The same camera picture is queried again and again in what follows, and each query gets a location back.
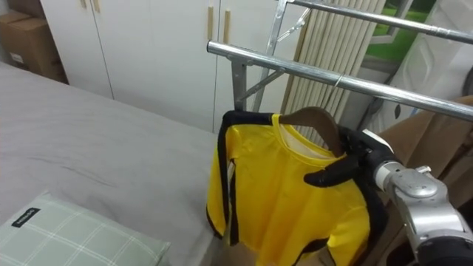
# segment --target metal pole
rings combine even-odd
[[[291,75],[308,78],[329,85],[334,85],[338,81],[338,87],[343,89],[372,95],[377,98],[473,122],[473,107],[464,104],[454,103],[449,100],[441,100],[402,89],[396,89],[391,86],[365,81],[360,78],[352,78],[349,76],[341,77],[339,73],[333,71],[327,71],[313,66],[296,63],[294,61],[263,55],[262,53],[231,45],[220,44],[215,41],[208,42],[207,51],[216,55],[226,56],[231,60],[238,60],[238,62],[243,62],[247,65],[283,70]]]
[[[276,44],[278,43],[279,32],[281,31],[282,19],[284,18],[284,13],[286,11],[287,0],[279,0],[278,7],[276,8],[276,15],[274,16],[273,27],[269,35],[268,46],[266,47],[266,55],[274,55],[274,50],[276,49]],[[259,81],[263,81],[269,75],[269,69],[263,69],[261,71],[261,76]],[[258,112],[259,107],[261,106],[261,101],[263,99],[263,93],[265,88],[262,87],[258,91],[253,102],[253,112]]]
[[[368,13],[360,10],[355,10],[349,7],[341,7],[336,4],[326,3],[320,0],[293,0],[291,4],[296,4],[302,7],[317,9],[335,13],[352,18],[359,18],[365,21],[372,21],[380,24],[386,24],[394,27],[400,27],[406,30],[414,30],[427,35],[432,35],[439,38],[445,38],[453,41],[459,41],[466,44],[473,44],[473,35],[463,33],[458,30],[448,30],[441,27],[422,24],[415,21],[407,21],[401,18],[391,16],[384,16],[375,13]]]
[[[269,83],[273,82],[274,80],[276,80],[277,78],[282,76],[282,74],[284,74],[284,71],[282,71],[282,70],[278,70],[278,71],[275,71],[275,72],[271,73],[271,75],[266,77],[264,80],[258,82],[257,84],[252,86],[250,89],[248,89],[245,93],[243,93],[242,96],[239,96],[237,101],[246,100],[246,98],[248,98],[248,97],[252,96],[253,94],[257,93],[260,89],[264,88],[266,85],[268,85]]]
[[[238,101],[238,98],[246,92],[246,65],[243,61],[231,62],[231,77],[234,85],[235,110],[245,111],[246,100]]]

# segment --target gray bed sheet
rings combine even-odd
[[[216,136],[0,63],[0,224],[43,191],[171,242],[218,249],[205,218]]]

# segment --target cabinet door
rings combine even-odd
[[[220,13],[219,41],[223,42],[225,34],[225,12],[230,12],[228,25],[228,43],[248,48],[258,52],[265,52],[277,1],[273,0],[222,0]],[[301,17],[305,8],[288,4],[281,27],[281,33],[290,29]],[[276,45],[275,56],[293,60],[296,51],[299,31],[289,35]],[[259,81],[262,68],[249,66],[247,82],[249,88]],[[284,74],[265,88],[262,99],[261,112],[280,112],[282,100],[287,86],[288,75]],[[226,111],[234,108],[233,89],[231,83],[231,62],[225,57],[218,57],[217,82],[215,94],[214,130],[220,128],[222,116]],[[247,99],[247,109],[251,110],[254,96]]]
[[[41,0],[69,84],[112,98],[89,0]]]
[[[93,1],[115,99],[211,131],[217,59],[206,52],[208,0]]]

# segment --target clothes hanger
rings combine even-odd
[[[305,107],[289,115],[279,116],[279,123],[314,128],[336,157],[343,155],[337,123],[332,115],[320,107]]]

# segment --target pillow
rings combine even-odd
[[[169,245],[43,194],[0,226],[0,265],[168,265]]]

